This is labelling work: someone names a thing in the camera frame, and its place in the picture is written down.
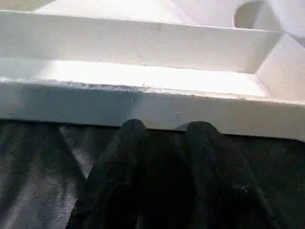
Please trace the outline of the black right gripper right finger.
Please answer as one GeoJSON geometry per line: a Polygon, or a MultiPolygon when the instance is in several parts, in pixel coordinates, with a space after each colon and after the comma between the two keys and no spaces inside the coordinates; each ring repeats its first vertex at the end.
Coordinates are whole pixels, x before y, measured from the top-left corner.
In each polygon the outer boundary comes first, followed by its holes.
{"type": "Polygon", "coordinates": [[[281,229],[274,209],[234,143],[212,124],[190,122],[185,132],[199,219],[208,229],[281,229]]]}

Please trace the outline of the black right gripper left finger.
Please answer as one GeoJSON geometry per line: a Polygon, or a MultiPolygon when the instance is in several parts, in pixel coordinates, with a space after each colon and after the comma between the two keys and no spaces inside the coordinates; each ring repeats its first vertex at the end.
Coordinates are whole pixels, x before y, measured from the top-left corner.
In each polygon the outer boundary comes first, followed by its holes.
{"type": "Polygon", "coordinates": [[[126,121],[92,167],[67,223],[69,229],[154,229],[142,150],[148,131],[126,121]]]}

